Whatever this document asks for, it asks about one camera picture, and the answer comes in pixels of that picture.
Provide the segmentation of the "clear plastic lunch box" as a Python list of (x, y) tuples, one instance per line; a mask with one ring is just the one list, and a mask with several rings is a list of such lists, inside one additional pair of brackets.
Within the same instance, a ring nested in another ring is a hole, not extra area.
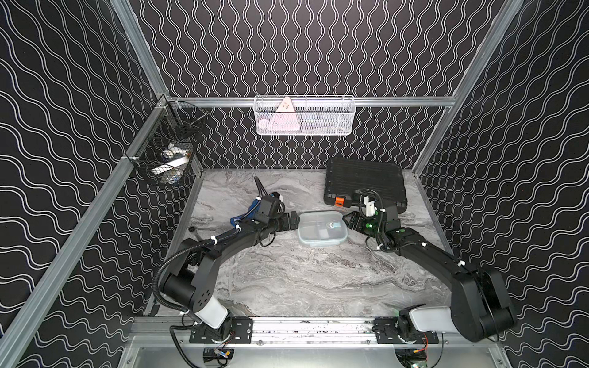
[(299, 216), (299, 243), (312, 248), (340, 245), (348, 239), (348, 227), (338, 211), (315, 211)]

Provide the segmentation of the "blue cleaning cloth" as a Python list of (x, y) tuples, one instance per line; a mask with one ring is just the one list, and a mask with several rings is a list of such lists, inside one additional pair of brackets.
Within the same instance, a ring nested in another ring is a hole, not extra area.
[(267, 217), (276, 217), (283, 212), (284, 204), (280, 199), (280, 195), (278, 193), (271, 193), (262, 197), (256, 197), (245, 216), (252, 217), (256, 213), (261, 213)]

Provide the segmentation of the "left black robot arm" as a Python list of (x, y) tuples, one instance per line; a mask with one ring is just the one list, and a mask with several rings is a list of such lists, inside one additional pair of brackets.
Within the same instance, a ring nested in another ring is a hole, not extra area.
[(153, 297), (164, 307), (218, 330), (229, 315), (214, 296), (223, 263), (269, 236), (298, 229), (299, 224), (297, 213), (283, 213), (267, 222), (259, 218), (238, 221), (234, 229), (202, 242), (187, 239), (153, 277)]

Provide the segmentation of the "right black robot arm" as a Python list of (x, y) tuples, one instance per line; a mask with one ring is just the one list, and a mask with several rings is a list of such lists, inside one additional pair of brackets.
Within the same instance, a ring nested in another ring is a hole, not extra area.
[(502, 275), (479, 268), (428, 242), (418, 231), (402, 227), (385, 215), (343, 216), (350, 230), (377, 240), (377, 250), (392, 252), (417, 263), (451, 290), (449, 319), (466, 340), (478, 342), (516, 325), (517, 318)]

